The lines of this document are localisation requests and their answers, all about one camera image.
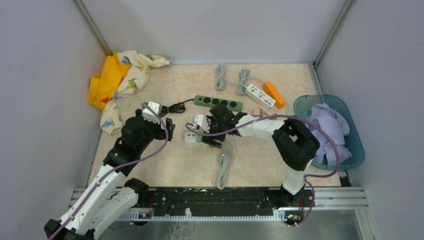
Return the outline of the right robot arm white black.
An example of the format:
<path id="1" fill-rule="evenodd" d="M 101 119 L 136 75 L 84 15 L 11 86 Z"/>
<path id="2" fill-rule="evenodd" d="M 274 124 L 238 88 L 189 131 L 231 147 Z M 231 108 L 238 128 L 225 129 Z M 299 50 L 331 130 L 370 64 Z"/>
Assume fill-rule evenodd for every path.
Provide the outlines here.
<path id="1" fill-rule="evenodd" d="M 286 120 L 255 117 L 246 112 L 234 114 L 224 104 L 212 107 L 210 115 L 198 114 L 192 119 L 195 130 L 200 130 L 200 142 L 220 149 L 226 135 L 255 137 L 273 142 L 287 165 L 281 199 L 287 206 L 301 200 L 305 186 L 304 176 L 320 143 L 302 121 L 292 117 Z"/>

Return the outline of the small white green-plug strip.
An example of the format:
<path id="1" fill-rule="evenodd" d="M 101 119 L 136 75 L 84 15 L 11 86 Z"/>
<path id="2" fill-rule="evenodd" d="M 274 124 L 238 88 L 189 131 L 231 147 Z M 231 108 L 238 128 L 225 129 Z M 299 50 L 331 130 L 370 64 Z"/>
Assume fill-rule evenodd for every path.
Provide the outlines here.
<path id="1" fill-rule="evenodd" d="M 201 143 L 203 136 L 196 134 L 196 133 L 192 133 L 192 132 L 186 132 L 184 135 L 184 142 L 185 143 Z"/>

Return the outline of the white usb power strip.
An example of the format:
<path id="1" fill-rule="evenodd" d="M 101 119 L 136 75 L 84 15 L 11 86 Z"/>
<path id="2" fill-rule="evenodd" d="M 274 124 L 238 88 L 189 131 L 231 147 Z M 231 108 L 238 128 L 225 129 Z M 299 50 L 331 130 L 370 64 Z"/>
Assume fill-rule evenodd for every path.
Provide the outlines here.
<path id="1" fill-rule="evenodd" d="M 266 109 L 272 108 L 276 103 L 271 96 L 253 84 L 249 84 L 247 86 L 245 93 Z"/>

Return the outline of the green long power strip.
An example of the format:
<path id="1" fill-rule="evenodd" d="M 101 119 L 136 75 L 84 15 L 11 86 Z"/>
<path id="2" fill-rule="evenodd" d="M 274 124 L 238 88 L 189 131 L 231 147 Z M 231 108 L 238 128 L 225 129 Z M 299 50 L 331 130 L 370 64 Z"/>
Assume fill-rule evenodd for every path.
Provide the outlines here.
<path id="1" fill-rule="evenodd" d="M 233 112 L 241 112 L 244 106 L 244 104 L 240 101 L 227 100 L 227 99 L 221 99 L 221 98 L 204 96 L 204 95 L 196 95 L 193 101 L 196 106 L 201 106 L 206 108 L 212 108 L 215 105 L 223 103 L 230 111 L 233 111 Z"/>

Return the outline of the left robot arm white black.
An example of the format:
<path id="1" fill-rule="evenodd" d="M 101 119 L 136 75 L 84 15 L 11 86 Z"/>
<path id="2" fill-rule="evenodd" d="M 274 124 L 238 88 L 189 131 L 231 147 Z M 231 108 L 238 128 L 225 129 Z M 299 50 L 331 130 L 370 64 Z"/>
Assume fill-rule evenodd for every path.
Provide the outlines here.
<path id="1" fill-rule="evenodd" d="M 50 240 L 97 240 L 104 231 L 126 210 L 133 206 L 144 207 L 149 203 L 149 186 L 130 179 L 113 195 L 113 190 L 136 166 L 158 154 L 142 157 L 142 153 L 154 140 L 172 140 L 175 124 L 172 119 L 162 120 L 156 106 L 137 109 L 121 129 L 113 148 L 109 151 L 95 179 L 81 197 L 58 220 L 50 219 L 44 231 Z"/>

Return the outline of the orange power strip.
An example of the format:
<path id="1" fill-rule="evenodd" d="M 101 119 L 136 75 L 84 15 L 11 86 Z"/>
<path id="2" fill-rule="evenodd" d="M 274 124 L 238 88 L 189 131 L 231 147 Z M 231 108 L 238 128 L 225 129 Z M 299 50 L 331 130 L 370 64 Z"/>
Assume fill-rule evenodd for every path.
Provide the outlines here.
<path id="1" fill-rule="evenodd" d="M 277 109 L 280 110 L 286 105 L 286 100 L 283 98 L 273 83 L 270 81 L 263 82 L 262 89 L 267 95 L 275 100 L 275 107 Z"/>

